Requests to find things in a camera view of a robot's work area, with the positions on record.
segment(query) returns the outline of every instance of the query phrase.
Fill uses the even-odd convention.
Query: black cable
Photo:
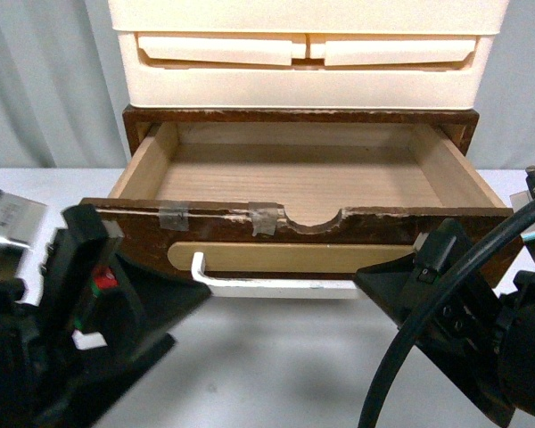
[[[438,281],[438,289],[413,310],[384,354],[361,411],[358,428],[375,428],[386,396],[404,360],[432,318],[459,290],[464,280],[494,253],[535,223],[535,200],[484,236]]]

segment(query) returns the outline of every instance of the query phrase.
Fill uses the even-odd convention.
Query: brown wooden cabinet
[[[476,241],[512,212],[465,158],[475,111],[127,107],[123,118],[133,158],[109,198],[83,203],[119,222],[130,258],[174,275],[189,277],[204,251],[216,276],[348,279],[444,218]],[[520,246],[483,269],[492,285]]]

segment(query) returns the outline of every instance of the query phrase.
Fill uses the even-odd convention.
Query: gray backdrop
[[[123,167],[127,103],[105,0],[0,0],[0,167]],[[510,1],[475,108],[475,167],[535,164],[535,0]]]

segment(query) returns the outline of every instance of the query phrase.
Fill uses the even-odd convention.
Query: drawer handle
[[[210,287],[218,297],[285,299],[362,299],[366,295],[352,281],[319,279],[213,278],[204,274],[206,259],[195,252],[191,273],[194,281]]]

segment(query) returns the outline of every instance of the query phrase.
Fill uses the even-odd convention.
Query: white table surface
[[[48,205],[20,277],[37,302],[38,265],[61,210],[104,197],[121,169],[0,169],[0,189]],[[480,171],[509,205],[523,171]],[[499,286],[513,290],[527,251]],[[212,298],[173,331],[177,346],[97,427],[355,427],[368,386],[396,334],[370,300]],[[379,427],[495,426],[417,349],[393,384]],[[514,428],[534,427],[517,411]]]

